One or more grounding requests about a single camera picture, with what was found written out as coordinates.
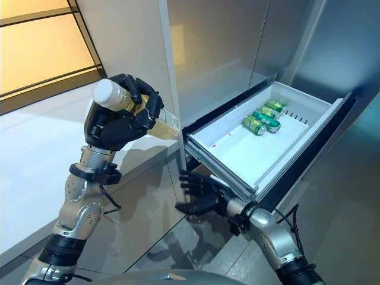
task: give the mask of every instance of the green can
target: green can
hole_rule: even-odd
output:
[[[266,114],[261,113],[259,110],[254,111],[252,116],[265,124],[267,126],[267,131],[275,133],[281,128],[279,121],[276,121],[272,117],[267,116]]]
[[[280,113],[278,111],[275,111],[269,107],[266,107],[266,106],[261,106],[259,109],[258,109],[261,113],[269,116],[269,117],[272,117],[273,119],[275,120],[278,120],[279,117],[280,117]]]
[[[263,135],[265,133],[265,125],[256,120],[253,116],[246,116],[243,120],[243,126],[253,132],[255,135]]]
[[[281,115],[283,115],[287,111],[286,104],[283,104],[276,100],[269,100],[268,102],[265,103],[265,105],[266,107],[269,107],[272,110],[279,112]]]

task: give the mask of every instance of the cable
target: cable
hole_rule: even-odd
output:
[[[275,209],[275,211],[278,212],[278,214],[280,216],[282,216],[282,218],[277,222],[277,224],[280,224],[281,222],[286,221],[286,223],[290,226],[290,231],[292,233],[294,233],[294,235],[296,237],[296,242],[297,242],[298,250],[302,253],[303,256],[305,256],[305,253],[303,251],[303,245],[302,245],[302,242],[301,242],[301,238],[299,237],[298,226],[297,226],[297,216],[296,215],[297,215],[298,207],[299,207],[299,204],[296,204],[286,215],[284,215],[278,209]],[[292,216],[293,224],[291,224],[291,222],[289,222],[289,220],[288,220],[288,217],[292,213],[293,213],[293,216]]]
[[[275,210],[280,216],[282,216],[282,219],[276,222],[277,224],[280,224],[281,222],[286,221],[286,223],[290,226],[290,228],[293,227],[293,225],[289,222],[289,220],[287,219],[287,217],[286,217],[283,213],[281,213],[280,210],[278,210],[278,209],[276,209],[276,208],[275,208],[274,210]]]
[[[92,279],[89,279],[89,278],[81,276],[81,275],[74,274],[73,277],[78,278],[78,279],[82,279],[82,280],[87,281],[87,282],[92,282]]]
[[[105,190],[102,184],[99,185],[99,188],[102,191],[102,193],[107,197],[107,199],[112,203],[112,205],[116,207],[116,209],[105,211],[103,214],[106,215],[119,211],[121,209],[121,206],[118,203],[116,203],[116,201],[108,194],[108,192]]]

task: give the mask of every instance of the pull-out drawer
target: pull-out drawer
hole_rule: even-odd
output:
[[[338,127],[349,95],[333,104],[274,82],[186,135],[185,150],[226,181],[242,199],[273,208]],[[256,136],[242,126],[269,99],[288,106],[275,134]]]

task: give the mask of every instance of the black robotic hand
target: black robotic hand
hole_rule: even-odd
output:
[[[180,186],[187,189],[184,194],[193,199],[190,203],[177,203],[177,210],[190,215],[202,215],[215,210],[220,216],[226,216],[227,204],[235,196],[229,187],[194,172],[181,172],[179,180],[184,182]]]
[[[164,104],[159,92],[139,78],[119,74],[109,79],[128,90],[135,104],[142,103],[142,94],[149,97],[145,108],[136,115],[114,112],[95,102],[91,106],[84,124],[86,142],[98,148],[118,151],[126,143],[143,137],[154,127]]]

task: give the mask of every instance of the refrigerator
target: refrigerator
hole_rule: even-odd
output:
[[[169,19],[171,45],[166,47],[182,125],[181,168],[192,170],[201,163],[240,198],[273,211],[326,145],[347,129],[353,110],[360,109],[357,103],[367,104],[380,87],[379,53],[372,52],[371,58],[364,52],[369,46],[380,48],[373,39],[380,5],[337,0],[165,2],[160,11]],[[347,18],[355,11],[356,18]],[[341,51],[346,54],[339,57]],[[340,73],[332,79],[335,70]],[[313,72],[315,81],[310,79]],[[254,135],[242,121],[270,99],[288,107],[279,119],[281,128]]]

